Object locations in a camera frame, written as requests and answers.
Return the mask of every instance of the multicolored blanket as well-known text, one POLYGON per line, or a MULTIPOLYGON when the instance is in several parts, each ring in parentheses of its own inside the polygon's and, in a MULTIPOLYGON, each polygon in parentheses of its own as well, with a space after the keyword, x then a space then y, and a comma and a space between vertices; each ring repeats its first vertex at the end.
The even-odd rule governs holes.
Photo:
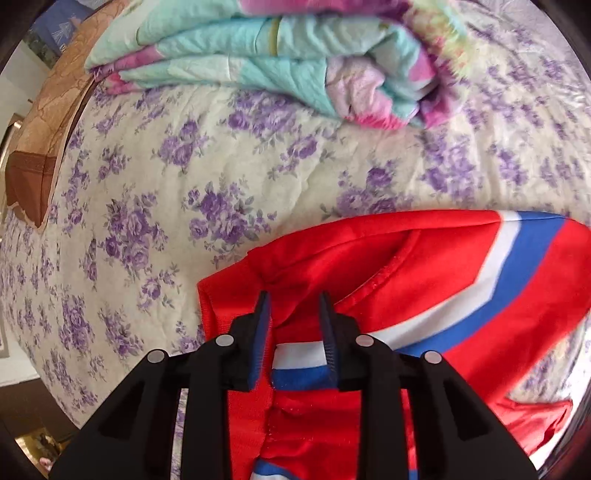
POLYGON ((470 57, 446 0, 137 0, 85 67, 113 94, 217 82, 392 130, 458 112, 470 57))

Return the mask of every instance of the floral bed sheet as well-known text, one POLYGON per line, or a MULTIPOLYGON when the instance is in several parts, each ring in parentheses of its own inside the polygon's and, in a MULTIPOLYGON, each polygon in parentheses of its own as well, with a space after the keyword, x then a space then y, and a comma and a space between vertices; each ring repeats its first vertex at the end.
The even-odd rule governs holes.
MULTIPOLYGON (((4 321, 82 425, 152 348, 197 348, 202 278, 286 233, 353 215, 546 210, 591 223, 591 101, 550 46, 470 2, 477 76, 431 131, 362 130, 265 92, 97 89, 39 235, 9 213, 4 321)), ((568 397, 590 377, 589 324, 512 392, 568 397)))

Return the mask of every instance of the white stripe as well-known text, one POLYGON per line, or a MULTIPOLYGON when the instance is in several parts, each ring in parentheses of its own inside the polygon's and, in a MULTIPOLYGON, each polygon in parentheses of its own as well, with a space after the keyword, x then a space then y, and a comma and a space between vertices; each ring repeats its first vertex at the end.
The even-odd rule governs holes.
MULTIPOLYGON (((502 219, 501 226, 474 283, 419 315, 370 335, 396 350, 446 330, 488 302, 521 228, 521 218, 516 212, 498 213, 502 219)), ((326 365, 322 341, 281 343, 277 345, 273 359, 275 369, 322 365, 326 365)))
POLYGON ((259 475, 258 473, 253 472, 251 474, 251 480, 289 480, 289 479, 283 475, 259 475))

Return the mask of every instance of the metal pin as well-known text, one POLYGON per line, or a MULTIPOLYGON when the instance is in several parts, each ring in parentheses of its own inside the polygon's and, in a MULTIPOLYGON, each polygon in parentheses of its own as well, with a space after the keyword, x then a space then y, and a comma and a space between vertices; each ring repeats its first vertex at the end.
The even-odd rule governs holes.
POLYGON ((159 364, 164 360, 164 352, 162 350, 152 350, 148 354, 148 362, 151 364, 159 364))
POLYGON ((355 339, 355 343, 359 346, 372 346, 374 344, 374 339, 369 335, 359 335, 355 339))
POLYGON ((220 335, 216 338, 216 343, 219 346, 230 346, 234 343, 234 337, 232 335, 220 335))
POLYGON ((439 352, 430 350, 427 353, 425 353, 425 360, 430 364, 437 365, 441 363, 442 358, 439 352))

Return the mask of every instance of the wall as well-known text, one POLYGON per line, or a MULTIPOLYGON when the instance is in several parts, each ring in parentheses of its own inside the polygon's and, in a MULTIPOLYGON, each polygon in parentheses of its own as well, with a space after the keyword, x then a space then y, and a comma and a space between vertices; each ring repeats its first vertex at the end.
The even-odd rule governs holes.
POLYGON ((0 358, 0 387, 39 378, 39 374, 27 354, 19 346, 12 330, 8 325, 5 326, 9 356, 0 358))
POLYGON ((26 116, 49 74, 47 66, 20 42, 0 73, 0 137, 13 114, 26 116))

